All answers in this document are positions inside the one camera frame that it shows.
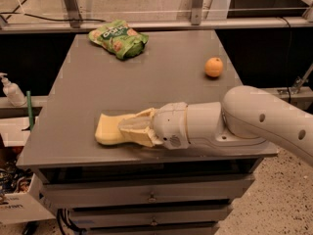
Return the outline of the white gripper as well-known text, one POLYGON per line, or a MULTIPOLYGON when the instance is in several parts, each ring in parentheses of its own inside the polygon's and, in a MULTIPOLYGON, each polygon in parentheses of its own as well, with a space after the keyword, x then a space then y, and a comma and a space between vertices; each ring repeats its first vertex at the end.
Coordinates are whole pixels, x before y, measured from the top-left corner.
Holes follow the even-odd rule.
POLYGON ((166 104, 157 111, 155 108, 145 109, 124 116, 118 128, 126 142, 146 147, 162 144, 169 150, 187 149, 187 107, 186 103, 180 102, 166 104))

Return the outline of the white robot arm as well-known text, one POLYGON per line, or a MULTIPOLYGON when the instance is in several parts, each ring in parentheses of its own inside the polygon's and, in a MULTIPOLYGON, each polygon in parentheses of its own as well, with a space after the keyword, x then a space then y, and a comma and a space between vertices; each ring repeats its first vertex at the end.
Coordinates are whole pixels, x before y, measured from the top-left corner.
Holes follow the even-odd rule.
POLYGON ((191 146, 222 150, 261 138, 313 164, 313 116, 251 86, 230 89, 222 102, 148 109, 121 120, 117 129, 128 142, 169 150, 191 146))

